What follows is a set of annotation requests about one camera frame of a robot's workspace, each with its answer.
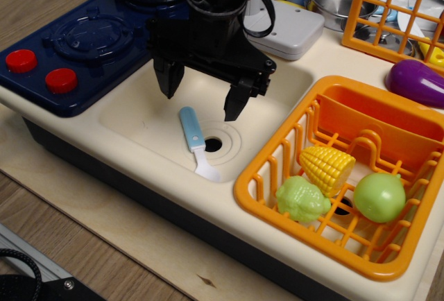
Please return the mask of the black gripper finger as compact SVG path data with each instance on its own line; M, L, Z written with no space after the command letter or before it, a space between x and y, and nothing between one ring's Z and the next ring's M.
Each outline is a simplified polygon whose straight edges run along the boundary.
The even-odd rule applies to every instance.
M168 99L172 98L182 81L185 66L176 61L155 57L153 67L161 92Z
M224 104L225 121L236 121L253 93L253 82L231 84Z

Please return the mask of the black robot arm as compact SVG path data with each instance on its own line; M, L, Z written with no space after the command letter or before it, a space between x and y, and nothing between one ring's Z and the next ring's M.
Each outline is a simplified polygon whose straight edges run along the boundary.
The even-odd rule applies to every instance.
M189 67L230 84L225 120L234 121L249 98L264 95L276 64L254 47L248 37L266 37L274 28L275 9L262 0L270 26L246 28L248 0L186 0L187 19L150 19L148 49L161 92L172 98Z

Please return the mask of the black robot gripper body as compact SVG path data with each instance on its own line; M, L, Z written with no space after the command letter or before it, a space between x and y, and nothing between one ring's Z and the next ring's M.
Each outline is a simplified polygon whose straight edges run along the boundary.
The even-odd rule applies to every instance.
M250 31L244 26L246 0L218 4L215 0L187 0L187 19L149 19L147 47L160 57L191 67L236 85L253 82L255 93L264 95L274 61L258 51L247 37L264 37L273 30Z

